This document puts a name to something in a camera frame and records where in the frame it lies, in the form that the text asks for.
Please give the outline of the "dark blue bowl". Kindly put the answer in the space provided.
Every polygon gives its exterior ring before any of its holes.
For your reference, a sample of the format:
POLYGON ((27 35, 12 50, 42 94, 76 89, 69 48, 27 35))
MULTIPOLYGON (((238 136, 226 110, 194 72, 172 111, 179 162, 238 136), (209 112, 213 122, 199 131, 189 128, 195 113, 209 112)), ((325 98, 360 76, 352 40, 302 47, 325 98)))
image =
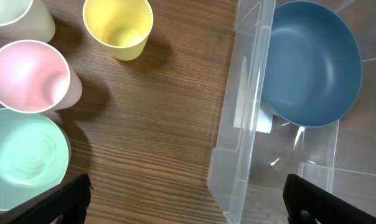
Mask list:
POLYGON ((362 78, 357 41, 335 12, 311 1, 275 9, 262 97, 278 116, 327 126, 353 107, 362 78))

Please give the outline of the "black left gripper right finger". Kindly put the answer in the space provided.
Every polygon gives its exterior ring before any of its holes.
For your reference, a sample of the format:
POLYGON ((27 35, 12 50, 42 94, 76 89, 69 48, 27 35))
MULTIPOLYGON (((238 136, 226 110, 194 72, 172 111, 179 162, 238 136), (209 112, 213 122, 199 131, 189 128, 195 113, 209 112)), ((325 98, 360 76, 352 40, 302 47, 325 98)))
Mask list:
POLYGON ((333 196, 296 174, 288 174, 283 200, 289 224, 368 223, 376 217, 333 196))

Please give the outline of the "yellow plastic cup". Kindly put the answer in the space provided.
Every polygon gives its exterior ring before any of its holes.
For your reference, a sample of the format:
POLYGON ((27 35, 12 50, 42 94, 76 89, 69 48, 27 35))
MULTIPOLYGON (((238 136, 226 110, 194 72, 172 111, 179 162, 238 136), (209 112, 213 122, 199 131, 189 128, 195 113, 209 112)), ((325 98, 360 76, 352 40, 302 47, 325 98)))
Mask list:
POLYGON ((148 0, 86 0, 82 10, 87 31, 112 57, 139 57, 154 24, 148 0))

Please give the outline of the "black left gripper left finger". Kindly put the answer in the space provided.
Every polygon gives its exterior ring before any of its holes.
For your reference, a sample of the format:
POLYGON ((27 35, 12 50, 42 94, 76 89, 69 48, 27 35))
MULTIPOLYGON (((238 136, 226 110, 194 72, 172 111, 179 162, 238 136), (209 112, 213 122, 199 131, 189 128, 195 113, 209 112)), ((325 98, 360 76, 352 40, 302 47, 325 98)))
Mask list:
POLYGON ((92 189, 80 174, 1 214, 0 224, 84 224, 92 189))

